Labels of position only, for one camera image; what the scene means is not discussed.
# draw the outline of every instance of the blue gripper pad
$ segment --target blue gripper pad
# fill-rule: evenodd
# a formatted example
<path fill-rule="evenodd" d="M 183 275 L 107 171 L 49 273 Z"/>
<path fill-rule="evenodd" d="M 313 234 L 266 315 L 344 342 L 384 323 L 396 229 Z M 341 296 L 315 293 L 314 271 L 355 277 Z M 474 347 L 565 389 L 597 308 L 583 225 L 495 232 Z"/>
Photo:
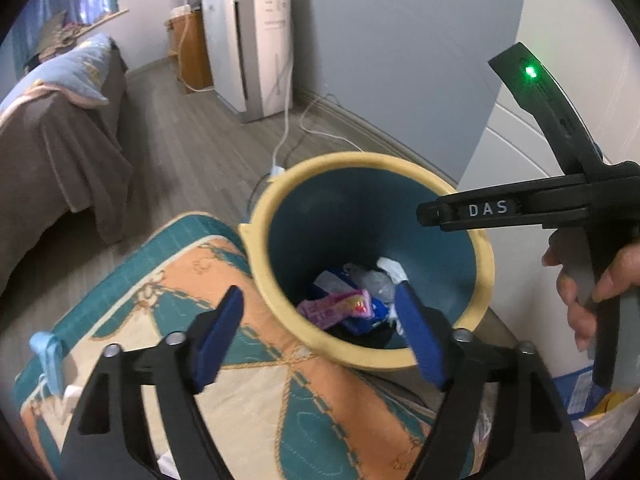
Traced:
<path fill-rule="evenodd" d="M 188 333 L 193 345 L 191 380 L 197 393 L 216 380 L 243 315 L 242 290 L 232 285 L 215 310 L 199 314 L 191 324 Z"/>
<path fill-rule="evenodd" d="M 420 375 L 439 390 L 446 389 L 459 355 L 449 321 L 441 311 L 425 307 L 409 282 L 396 285 L 396 312 Z"/>

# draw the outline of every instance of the device handle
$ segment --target device handle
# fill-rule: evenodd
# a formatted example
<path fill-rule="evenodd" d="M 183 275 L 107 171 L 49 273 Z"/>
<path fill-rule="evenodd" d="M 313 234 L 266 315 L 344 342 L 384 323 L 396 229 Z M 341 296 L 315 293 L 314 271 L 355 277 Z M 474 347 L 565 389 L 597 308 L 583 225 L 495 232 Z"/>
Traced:
<path fill-rule="evenodd" d="M 578 286 L 578 302 L 596 315 L 595 348 L 590 349 L 593 381 L 616 391 L 636 392 L 640 386 L 640 291 L 632 286 L 615 298 L 596 304 L 596 280 L 635 234 L 629 226 L 565 227 L 549 238 L 564 272 Z"/>

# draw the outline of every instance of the teal fabric border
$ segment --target teal fabric border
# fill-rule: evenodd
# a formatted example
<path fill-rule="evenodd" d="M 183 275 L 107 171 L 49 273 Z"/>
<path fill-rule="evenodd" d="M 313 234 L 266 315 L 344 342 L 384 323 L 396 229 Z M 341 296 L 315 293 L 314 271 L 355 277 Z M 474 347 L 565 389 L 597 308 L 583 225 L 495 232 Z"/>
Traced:
<path fill-rule="evenodd" d="M 61 341 L 63 356 L 66 357 L 113 304 L 139 280 L 175 253 L 211 235 L 227 238 L 244 253 L 244 245 L 238 233 L 225 223 L 203 214 L 183 216 L 155 234 L 53 327 L 51 332 Z M 34 356 L 18 375 L 12 389 L 12 399 L 17 410 L 20 410 L 24 401 L 38 386 L 41 373 L 40 361 Z"/>

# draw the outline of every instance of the finger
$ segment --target finger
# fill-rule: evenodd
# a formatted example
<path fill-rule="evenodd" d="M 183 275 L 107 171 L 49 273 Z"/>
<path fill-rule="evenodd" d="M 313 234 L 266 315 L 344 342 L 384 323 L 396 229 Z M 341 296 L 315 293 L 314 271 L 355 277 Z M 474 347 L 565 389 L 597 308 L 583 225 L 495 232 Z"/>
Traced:
<path fill-rule="evenodd" d="M 640 242 L 618 251 L 609 268 L 593 289 L 593 301 L 599 303 L 622 294 L 631 285 L 640 284 Z"/>
<path fill-rule="evenodd" d="M 580 303 L 573 303 L 566 311 L 566 320 L 576 335 L 590 339 L 596 335 L 596 317 Z"/>
<path fill-rule="evenodd" d="M 566 306 L 570 306 L 574 303 L 575 298 L 578 296 L 578 286 L 575 284 L 574 280 L 564 272 L 564 270 L 558 274 L 556 289 L 558 290 L 560 299 Z"/>
<path fill-rule="evenodd" d="M 578 334 L 575 335 L 575 345 L 578 348 L 578 352 L 584 352 L 589 347 L 590 344 L 591 344 L 590 337 L 584 337 Z"/>
<path fill-rule="evenodd" d="M 555 267 L 560 265 L 562 262 L 558 259 L 556 252 L 553 250 L 553 247 L 549 247 L 546 252 L 542 255 L 542 266 L 543 267 Z"/>

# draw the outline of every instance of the window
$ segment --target window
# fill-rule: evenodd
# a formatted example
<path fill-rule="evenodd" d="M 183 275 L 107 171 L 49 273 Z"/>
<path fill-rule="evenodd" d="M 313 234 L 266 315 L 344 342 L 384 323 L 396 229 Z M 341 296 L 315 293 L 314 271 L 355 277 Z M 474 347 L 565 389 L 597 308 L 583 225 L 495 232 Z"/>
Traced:
<path fill-rule="evenodd" d="M 118 11 L 118 0 L 29 0 L 12 27 L 16 75 L 69 49 L 89 25 Z"/>

